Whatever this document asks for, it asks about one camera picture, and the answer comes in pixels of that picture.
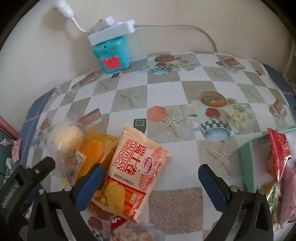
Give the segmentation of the small red candy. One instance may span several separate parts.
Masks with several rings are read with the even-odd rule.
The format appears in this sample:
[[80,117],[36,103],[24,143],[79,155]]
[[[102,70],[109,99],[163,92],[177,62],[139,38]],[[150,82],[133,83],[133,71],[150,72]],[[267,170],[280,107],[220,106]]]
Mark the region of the small red candy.
[[109,214],[109,222],[110,222],[110,230],[114,231],[118,227],[122,226],[127,222],[127,220],[123,217],[117,216],[115,214]]

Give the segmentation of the orange swiss roll packet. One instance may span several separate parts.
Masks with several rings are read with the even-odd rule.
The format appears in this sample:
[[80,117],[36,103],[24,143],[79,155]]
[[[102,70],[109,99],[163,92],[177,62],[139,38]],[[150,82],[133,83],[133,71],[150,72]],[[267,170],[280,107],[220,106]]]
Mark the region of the orange swiss roll packet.
[[137,220],[171,153],[126,124],[104,185],[92,201],[102,210]]

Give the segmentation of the pink snack packet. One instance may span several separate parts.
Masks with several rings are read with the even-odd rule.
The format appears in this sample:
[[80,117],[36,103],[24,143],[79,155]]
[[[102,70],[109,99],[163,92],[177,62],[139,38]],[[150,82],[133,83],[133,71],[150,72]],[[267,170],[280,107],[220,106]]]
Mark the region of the pink snack packet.
[[281,197],[278,223],[292,221],[295,215],[295,169],[286,166],[281,178]]

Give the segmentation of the small pink sachet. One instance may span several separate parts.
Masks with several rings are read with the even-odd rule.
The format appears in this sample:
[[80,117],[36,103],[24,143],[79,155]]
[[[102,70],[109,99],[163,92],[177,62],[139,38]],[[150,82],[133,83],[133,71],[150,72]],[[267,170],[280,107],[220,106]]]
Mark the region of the small pink sachet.
[[11,149],[13,163],[17,162],[20,159],[21,144],[22,144],[21,138],[17,139],[13,144],[13,147]]

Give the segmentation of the white wall plug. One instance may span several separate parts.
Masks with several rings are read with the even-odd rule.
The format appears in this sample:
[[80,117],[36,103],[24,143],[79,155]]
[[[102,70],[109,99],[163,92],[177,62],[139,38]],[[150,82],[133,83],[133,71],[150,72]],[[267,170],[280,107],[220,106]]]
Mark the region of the white wall plug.
[[65,0],[56,1],[54,3],[51,3],[51,5],[52,5],[52,9],[54,11],[59,12],[67,20],[71,20],[72,23],[76,26],[76,28],[80,32],[86,33],[86,34],[93,32],[92,29],[84,29],[78,24],[78,22],[76,21],[76,19],[74,17],[73,9],[69,6],[69,4],[66,3]]

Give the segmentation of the yellow transparent cake packet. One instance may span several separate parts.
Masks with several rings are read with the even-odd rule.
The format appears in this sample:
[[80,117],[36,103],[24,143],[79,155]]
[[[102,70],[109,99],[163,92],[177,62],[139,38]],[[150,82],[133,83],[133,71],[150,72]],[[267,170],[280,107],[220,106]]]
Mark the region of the yellow transparent cake packet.
[[119,137],[99,133],[92,126],[84,134],[75,155],[66,165],[65,179],[69,184],[75,184],[79,178],[85,176],[94,164],[103,166],[103,175],[106,176],[113,155],[118,146]]

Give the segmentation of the green yellow snack packet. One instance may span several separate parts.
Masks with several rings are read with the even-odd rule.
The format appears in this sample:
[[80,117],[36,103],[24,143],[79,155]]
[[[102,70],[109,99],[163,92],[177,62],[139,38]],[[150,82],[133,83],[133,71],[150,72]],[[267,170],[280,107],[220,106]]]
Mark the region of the green yellow snack packet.
[[281,188],[280,183],[271,181],[262,186],[262,190],[266,195],[269,211],[271,214],[271,221],[273,224],[273,233],[281,229],[281,225],[278,224],[278,211],[280,209],[280,196]]

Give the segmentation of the white power strip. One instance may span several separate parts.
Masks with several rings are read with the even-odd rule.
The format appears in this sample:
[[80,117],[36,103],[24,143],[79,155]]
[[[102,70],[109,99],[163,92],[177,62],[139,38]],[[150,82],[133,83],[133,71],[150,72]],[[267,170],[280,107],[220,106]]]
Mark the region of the white power strip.
[[135,21],[116,22],[112,16],[100,20],[92,27],[92,34],[88,36],[91,46],[124,36],[135,31]]

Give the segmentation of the red milk biscuit packet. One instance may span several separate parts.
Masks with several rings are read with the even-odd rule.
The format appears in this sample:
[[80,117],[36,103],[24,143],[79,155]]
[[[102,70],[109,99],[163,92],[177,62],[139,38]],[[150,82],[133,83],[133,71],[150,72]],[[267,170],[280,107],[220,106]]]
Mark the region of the red milk biscuit packet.
[[268,128],[267,131],[271,143],[267,172],[279,183],[288,160],[292,158],[292,153],[285,134],[279,133],[272,128]]

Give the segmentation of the teal toy box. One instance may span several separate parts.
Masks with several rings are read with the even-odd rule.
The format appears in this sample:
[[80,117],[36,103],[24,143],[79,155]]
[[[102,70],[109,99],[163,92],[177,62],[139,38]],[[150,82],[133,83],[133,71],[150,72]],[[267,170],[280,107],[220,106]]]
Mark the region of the teal toy box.
[[126,35],[95,45],[93,54],[107,74],[127,69],[130,66],[130,49]]

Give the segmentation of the checkered printed tablecloth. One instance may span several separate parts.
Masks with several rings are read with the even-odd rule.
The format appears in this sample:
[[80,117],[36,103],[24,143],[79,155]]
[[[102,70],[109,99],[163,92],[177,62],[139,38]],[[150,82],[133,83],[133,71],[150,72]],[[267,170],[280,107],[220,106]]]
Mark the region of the checkered printed tablecloth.
[[244,188],[239,148],[295,127],[295,97],[268,65],[221,53],[150,54],[121,72],[93,70],[37,99],[21,130],[21,163],[49,155],[46,140],[64,123],[119,136],[126,124],[171,152],[138,219],[112,232],[96,207],[82,212],[98,240],[204,240],[220,217],[197,170],[208,164]]

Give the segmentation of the clear round bun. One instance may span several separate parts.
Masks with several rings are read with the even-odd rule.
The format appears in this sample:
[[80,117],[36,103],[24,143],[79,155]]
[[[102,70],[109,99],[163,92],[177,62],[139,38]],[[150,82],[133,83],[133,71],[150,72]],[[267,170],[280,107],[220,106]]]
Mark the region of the clear round bun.
[[43,143],[57,168],[63,169],[72,162],[83,136],[83,128],[74,121],[66,120],[49,127]]

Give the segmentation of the teal shallow box tray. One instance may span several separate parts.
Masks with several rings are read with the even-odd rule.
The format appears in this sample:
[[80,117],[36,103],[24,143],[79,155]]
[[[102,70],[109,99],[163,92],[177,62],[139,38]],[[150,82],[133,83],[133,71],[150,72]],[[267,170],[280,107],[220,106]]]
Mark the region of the teal shallow box tray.
[[[292,158],[288,160],[286,166],[295,169],[295,128],[281,131],[280,133],[286,135],[292,153]],[[244,141],[239,146],[238,152],[242,163],[243,182],[247,191],[263,191],[263,185],[273,180],[275,181],[267,172],[270,148],[271,143],[268,134]],[[281,230],[288,231],[292,222],[295,222],[295,215],[292,217],[292,221],[281,224],[281,229],[275,235]]]

